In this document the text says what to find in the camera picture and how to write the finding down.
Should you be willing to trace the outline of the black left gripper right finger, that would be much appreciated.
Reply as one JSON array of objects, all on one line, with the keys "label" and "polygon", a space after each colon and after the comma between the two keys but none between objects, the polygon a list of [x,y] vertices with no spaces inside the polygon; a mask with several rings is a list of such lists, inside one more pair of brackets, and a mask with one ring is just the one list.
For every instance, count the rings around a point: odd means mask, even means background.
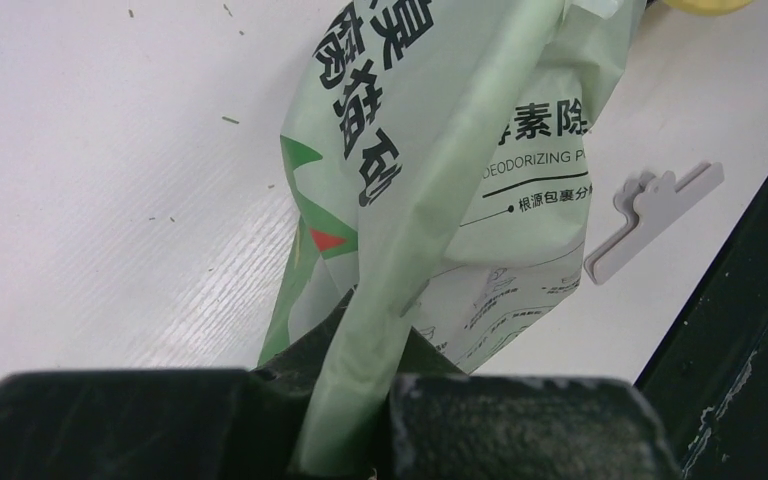
[{"label": "black left gripper right finger", "polygon": [[678,479],[665,428],[612,378],[467,375],[408,337],[370,444],[380,479]]}]

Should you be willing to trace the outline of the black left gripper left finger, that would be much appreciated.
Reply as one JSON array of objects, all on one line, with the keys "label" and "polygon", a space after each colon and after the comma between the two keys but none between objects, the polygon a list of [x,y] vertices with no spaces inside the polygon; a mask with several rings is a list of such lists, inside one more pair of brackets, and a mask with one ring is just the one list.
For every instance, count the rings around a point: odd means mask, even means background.
[{"label": "black left gripper left finger", "polygon": [[254,370],[22,372],[0,381],[0,479],[295,479],[312,386],[346,309]]}]

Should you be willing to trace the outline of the green cat litter bag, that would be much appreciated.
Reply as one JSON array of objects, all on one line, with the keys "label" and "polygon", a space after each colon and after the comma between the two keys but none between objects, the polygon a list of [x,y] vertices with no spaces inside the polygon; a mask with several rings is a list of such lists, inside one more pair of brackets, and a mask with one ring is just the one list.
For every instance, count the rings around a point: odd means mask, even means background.
[{"label": "green cat litter bag", "polygon": [[292,450],[343,474],[408,337],[472,373],[578,287],[585,134],[642,1],[352,1],[280,132],[299,221],[260,358],[346,310]]}]

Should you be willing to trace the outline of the white bag sealing clip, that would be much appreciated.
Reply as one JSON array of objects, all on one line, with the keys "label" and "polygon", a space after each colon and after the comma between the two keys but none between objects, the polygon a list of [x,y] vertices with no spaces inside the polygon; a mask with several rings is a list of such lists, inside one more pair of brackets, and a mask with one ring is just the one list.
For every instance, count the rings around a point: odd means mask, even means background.
[{"label": "white bag sealing clip", "polygon": [[672,171],[632,176],[613,197],[625,223],[583,262],[596,285],[603,285],[684,214],[725,180],[719,162],[701,162],[682,177]]}]

